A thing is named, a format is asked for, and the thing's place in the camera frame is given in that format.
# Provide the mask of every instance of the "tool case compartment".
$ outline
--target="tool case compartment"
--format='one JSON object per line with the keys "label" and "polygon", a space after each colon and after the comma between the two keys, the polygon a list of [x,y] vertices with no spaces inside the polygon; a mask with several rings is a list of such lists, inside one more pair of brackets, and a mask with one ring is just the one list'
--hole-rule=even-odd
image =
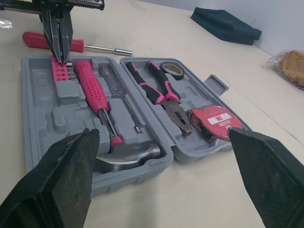
{"label": "tool case compartment", "polygon": [[[159,88],[146,69],[148,61],[160,64],[164,61],[177,64],[185,71],[182,80],[176,81],[166,74],[172,87],[180,94],[180,106],[185,111],[206,105],[219,105],[234,113],[219,96],[228,87],[216,76],[201,82],[189,69],[175,59],[122,58],[117,64],[107,57],[70,57],[72,64],[87,60],[92,64],[94,75],[102,86],[110,106],[110,118],[123,141],[133,148],[150,143],[161,149],[161,157],[148,160],[140,167],[102,173],[94,171],[92,195],[111,192],[124,185],[141,182],[163,172],[175,157],[180,162],[193,162],[216,151],[230,148],[231,143],[216,140],[206,142],[193,127],[189,136],[182,136],[180,129],[170,120],[161,105],[153,105],[145,91],[136,83],[125,64],[136,64],[144,80]],[[99,68],[107,66],[123,97],[115,98],[101,77]],[[109,133],[86,102],[86,96],[76,72],[67,81],[54,83],[51,56],[29,56],[21,59],[23,127],[25,139],[26,171],[30,172],[47,149],[55,142],[85,128],[97,128],[100,143],[97,154],[110,150]],[[243,128],[249,127],[240,119]]]}
{"label": "tool case compartment", "polygon": [[[141,77],[148,84],[161,91],[161,88],[153,79],[151,73],[147,70],[146,65],[148,61],[153,61],[158,66],[164,62],[172,63],[184,70],[185,75],[182,80],[175,80],[170,74],[166,74],[166,76],[168,77],[172,87],[180,94],[180,106],[183,107],[185,111],[207,105],[218,105],[228,109],[235,116],[237,115],[219,98],[219,96],[228,90],[228,87],[214,75],[210,75],[205,82],[202,82],[185,65],[176,59],[138,57],[122,58],[121,64],[125,71],[128,72],[129,78],[149,105],[150,110],[155,114],[158,122],[160,122],[165,129],[169,137],[167,142],[174,153],[174,157],[180,162],[187,163],[197,161],[217,151],[231,148],[232,146],[230,142],[220,139],[217,139],[212,143],[207,142],[194,127],[192,127],[193,131],[191,135],[182,136],[181,130],[169,119],[164,109],[160,105],[153,105],[150,102],[146,97],[145,91],[136,83],[133,76],[125,66],[126,63],[133,62]],[[249,126],[243,120],[239,117],[238,119],[244,129],[250,130]]]}

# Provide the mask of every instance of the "white table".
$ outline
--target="white table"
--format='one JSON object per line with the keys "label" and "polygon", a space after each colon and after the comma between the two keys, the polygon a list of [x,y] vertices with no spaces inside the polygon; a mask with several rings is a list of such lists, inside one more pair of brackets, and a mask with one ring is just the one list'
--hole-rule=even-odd
{"label": "white table", "polygon": [[[230,89],[222,96],[249,126],[279,139],[304,162],[304,92],[265,68],[255,46],[221,41],[190,19],[191,12],[136,1],[108,1],[105,10],[72,10],[74,38],[123,48],[138,57],[172,57],[201,80],[215,74]],[[25,175],[20,58],[50,54],[28,48],[26,30],[42,31],[37,15],[0,12],[14,28],[0,30],[0,202]],[[83,55],[121,56],[97,52]],[[233,151],[193,164],[176,161],[142,184],[92,199],[85,228],[262,228]]]}

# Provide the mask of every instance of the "screwdriver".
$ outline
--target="screwdriver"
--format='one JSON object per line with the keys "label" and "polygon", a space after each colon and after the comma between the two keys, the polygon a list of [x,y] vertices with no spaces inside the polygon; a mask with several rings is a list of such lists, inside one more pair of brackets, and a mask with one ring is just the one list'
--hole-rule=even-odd
{"label": "screwdriver", "polygon": [[[49,45],[47,40],[44,37],[44,34],[38,32],[30,32],[26,31],[22,35],[22,39],[24,43],[30,48],[42,48],[42,49],[49,49]],[[105,48],[105,47],[96,47],[91,45],[85,45],[82,39],[73,39],[70,51],[77,51],[83,53],[84,48],[93,49],[93,50],[100,50],[106,52],[112,52],[117,55],[122,56],[132,56],[133,52],[129,50],[123,49],[112,49],[112,48]]]}

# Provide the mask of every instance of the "screwdriver shaft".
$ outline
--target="screwdriver shaft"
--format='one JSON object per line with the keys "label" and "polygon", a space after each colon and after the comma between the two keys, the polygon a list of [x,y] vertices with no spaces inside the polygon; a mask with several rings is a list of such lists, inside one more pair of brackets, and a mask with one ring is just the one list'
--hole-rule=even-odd
{"label": "screwdriver shaft", "polygon": [[124,56],[132,56],[133,55],[132,51],[118,49],[118,48],[113,49],[113,48],[97,47],[97,46],[91,46],[91,45],[84,45],[84,47],[88,48],[88,49],[95,49],[95,50],[102,50],[102,51],[113,52],[114,54],[124,55]]}

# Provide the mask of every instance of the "pliers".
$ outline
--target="pliers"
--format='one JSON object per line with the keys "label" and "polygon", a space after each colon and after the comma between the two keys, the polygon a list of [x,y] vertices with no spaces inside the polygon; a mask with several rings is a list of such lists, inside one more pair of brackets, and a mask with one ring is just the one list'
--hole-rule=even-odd
{"label": "pliers", "polygon": [[161,105],[164,108],[171,121],[180,128],[183,136],[190,135],[192,133],[192,126],[185,110],[179,106],[181,96],[172,88],[170,81],[163,71],[154,62],[149,61],[147,63],[147,69],[159,83],[162,90],[161,93],[143,80],[133,62],[128,62],[126,67],[137,84],[146,91],[147,98],[152,104]]}

